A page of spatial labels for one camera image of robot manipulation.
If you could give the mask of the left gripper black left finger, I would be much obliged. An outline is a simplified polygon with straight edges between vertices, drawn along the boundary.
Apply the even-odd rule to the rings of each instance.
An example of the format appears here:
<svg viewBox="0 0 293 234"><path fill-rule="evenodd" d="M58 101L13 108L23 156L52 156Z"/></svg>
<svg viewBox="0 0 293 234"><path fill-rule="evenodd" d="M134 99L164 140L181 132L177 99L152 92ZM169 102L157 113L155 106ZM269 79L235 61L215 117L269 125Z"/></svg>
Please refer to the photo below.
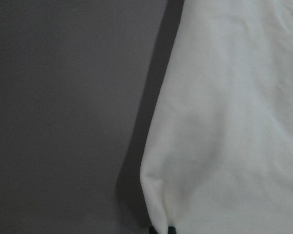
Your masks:
<svg viewBox="0 0 293 234"><path fill-rule="evenodd" d="M154 226L150 226L148 231L149 231L149 234L158 234L157 231L155 230Z"/></svg>

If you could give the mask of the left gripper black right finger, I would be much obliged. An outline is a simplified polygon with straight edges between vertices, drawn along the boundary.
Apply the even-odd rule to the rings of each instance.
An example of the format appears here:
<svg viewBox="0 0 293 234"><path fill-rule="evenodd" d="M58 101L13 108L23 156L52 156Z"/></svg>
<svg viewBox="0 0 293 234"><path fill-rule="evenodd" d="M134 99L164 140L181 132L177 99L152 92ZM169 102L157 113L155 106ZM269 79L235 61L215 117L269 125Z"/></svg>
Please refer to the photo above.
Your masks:
<svg viewBox="0 0 293 234"><path fill-rule="evenodd" d="M176 234L176 228L173 226L169 226L167 230L167 234Z"/></svg>

